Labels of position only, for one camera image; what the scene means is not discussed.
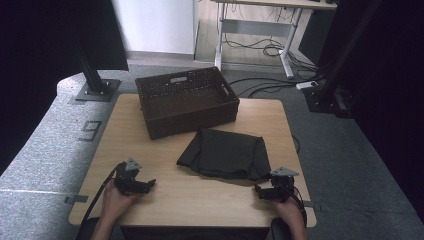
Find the grey tape strip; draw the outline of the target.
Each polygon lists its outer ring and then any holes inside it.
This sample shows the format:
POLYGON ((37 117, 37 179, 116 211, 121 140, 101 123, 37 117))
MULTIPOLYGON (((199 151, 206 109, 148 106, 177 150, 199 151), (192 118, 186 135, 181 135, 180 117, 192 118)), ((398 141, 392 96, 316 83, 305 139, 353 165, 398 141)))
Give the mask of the grey tape strip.
POLYGON ((66 204, 70 204, 73 205, 77 202, 79 203, 86 203, 88 200, 87 196, 83 196, 83 195, 72 195, 72 196, 67 196, 64 200, 64 202, 66 204))

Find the white partition panel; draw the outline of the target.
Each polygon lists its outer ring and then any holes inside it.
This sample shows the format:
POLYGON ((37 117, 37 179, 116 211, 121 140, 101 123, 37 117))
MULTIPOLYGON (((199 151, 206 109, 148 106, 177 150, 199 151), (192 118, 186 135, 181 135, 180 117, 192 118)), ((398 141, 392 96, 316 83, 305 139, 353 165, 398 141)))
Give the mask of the white partition panel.
POLYGON ((195 53, 198 0, 112 1, 127 51, 195 53))

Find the dark cloth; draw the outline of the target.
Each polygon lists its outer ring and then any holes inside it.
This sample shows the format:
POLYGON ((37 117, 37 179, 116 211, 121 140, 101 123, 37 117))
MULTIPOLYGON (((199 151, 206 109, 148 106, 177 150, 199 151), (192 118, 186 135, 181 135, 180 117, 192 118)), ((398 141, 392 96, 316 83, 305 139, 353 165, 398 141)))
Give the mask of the dark cloth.
POLYGON ((266 179, 271 171, 262 137, 200 129, 177 160, 192 171, 223 179, 266 179))

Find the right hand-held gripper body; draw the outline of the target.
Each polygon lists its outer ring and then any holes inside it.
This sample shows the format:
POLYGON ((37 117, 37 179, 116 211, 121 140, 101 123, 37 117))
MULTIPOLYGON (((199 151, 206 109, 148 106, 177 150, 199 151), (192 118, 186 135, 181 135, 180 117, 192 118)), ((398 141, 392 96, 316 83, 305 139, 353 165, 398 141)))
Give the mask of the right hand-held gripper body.
POLYGON ((297 172, 285 167, 280 167, 270 172, 270 180, 273 189, 276 191, 277 200, 285 202, 294 194, 294 177, 297 175, 297 172))

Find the person's right hand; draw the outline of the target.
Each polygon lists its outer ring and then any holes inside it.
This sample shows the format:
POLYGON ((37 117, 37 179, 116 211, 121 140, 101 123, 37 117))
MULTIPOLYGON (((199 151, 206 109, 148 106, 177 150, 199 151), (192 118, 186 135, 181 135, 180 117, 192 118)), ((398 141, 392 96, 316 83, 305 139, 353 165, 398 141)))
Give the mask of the person's right hand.
POLYGON ((304 227, 303 215, 298 203, 293 197, 289 197, 285 202, 274 202, 277 215, 289 227, 304 227))

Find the black curtain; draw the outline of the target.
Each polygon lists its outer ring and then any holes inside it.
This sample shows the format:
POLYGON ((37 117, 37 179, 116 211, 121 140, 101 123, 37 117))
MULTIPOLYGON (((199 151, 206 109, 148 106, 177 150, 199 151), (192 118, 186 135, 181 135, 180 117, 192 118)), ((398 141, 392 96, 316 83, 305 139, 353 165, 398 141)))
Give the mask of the black curtain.
POLYGON ((424 222, 424 0, 334 0, 329 83, 424 222))
POLYGON ((0 0, 0 175, 84 60, 128 68, 112 0, 0 0))

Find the dark brown woven basket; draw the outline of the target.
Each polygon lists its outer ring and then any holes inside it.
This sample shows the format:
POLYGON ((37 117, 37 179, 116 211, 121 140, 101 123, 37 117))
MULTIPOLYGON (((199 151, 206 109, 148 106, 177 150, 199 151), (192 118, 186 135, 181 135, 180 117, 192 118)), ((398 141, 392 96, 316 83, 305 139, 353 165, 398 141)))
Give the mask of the dark brown woven basket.
POLYGON ((240 100, 217 67, 138 78, 135 84, 152 140, 236 120, 240 100))

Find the black metal stand with base plate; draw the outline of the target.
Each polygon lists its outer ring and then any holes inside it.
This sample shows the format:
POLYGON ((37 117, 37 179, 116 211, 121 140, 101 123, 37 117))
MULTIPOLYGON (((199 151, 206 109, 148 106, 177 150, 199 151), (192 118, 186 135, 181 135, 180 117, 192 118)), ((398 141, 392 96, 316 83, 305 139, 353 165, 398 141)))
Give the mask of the black metal stand with base plate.
POLYGON ((76 101, 110 102, 121 81, 117 79, 102 79, 97 70, 88 61, 82 45, 76 35, 72 36, 76 61, 86 79, 77 96, 76 101))

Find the person's left hand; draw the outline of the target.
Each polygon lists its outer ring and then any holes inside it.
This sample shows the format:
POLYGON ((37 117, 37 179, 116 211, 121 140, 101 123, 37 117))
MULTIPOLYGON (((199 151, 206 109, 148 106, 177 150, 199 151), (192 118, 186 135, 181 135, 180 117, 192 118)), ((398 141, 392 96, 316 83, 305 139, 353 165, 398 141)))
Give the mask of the person's left hand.
POLYGON ((138 194, 122 194, 111 180, 103 194, 101 219, 114 223, 138 198, 138 194))

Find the black metal stand with boxes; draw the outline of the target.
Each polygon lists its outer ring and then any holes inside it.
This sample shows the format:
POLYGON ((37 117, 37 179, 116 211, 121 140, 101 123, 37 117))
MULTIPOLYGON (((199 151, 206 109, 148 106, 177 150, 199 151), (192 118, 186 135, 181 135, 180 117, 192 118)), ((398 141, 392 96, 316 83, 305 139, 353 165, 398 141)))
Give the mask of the black metal stand with boxes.
POLYGON ((321 51, 317 73, 325 83, 302 91, 308 109, 350 118, 351 96, 343 87, 342 72, 353 57, 354 48, 382 0, 335 0, 329 31, 321 51))

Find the white metal-legged desk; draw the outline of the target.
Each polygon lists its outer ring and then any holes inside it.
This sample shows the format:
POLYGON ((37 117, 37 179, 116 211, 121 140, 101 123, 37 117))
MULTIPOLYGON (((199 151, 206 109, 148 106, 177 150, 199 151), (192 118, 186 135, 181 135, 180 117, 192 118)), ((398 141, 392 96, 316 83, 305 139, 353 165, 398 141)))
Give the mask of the white metal-legged desk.
POLYGON ((218 4, 218 40, 215 49, 214 65, 221 69, 223 52, 223 34, 244 34, 255 36, 285 37, 286 43, 279 51, 284 73, 288 79, 293 79, 294 74, 289 63, 290 51, 300 17, 305 9, 311 10, 335 10, 337 4, 334 0, 212 0, 218 4), (264 21, 237 20, 227 18, 225 10, 228 4, 240 4, 248 6, 267 6, 280 8, 293 8, 294 19, 291 23, 277 23, 264 21))

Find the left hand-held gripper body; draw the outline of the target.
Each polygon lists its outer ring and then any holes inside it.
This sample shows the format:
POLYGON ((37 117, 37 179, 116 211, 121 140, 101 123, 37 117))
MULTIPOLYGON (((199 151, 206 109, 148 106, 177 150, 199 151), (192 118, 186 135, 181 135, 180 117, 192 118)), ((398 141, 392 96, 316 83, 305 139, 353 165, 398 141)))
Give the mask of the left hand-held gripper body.
POLYGON ((122 194, 134 193, 137 188, 135 178, 140 169, 141 165, 132 158, 118 165, 114 184, 122 194))

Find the person's right leg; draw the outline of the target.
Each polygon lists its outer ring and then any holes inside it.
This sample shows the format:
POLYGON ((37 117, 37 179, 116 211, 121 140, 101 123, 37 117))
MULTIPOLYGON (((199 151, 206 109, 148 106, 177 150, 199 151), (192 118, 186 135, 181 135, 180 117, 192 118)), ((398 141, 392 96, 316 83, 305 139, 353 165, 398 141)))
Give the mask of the person's right leg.
POLYGON ((274 218, 269 231, 270 240, 291 240, 288 225, 280 218, 274 218))

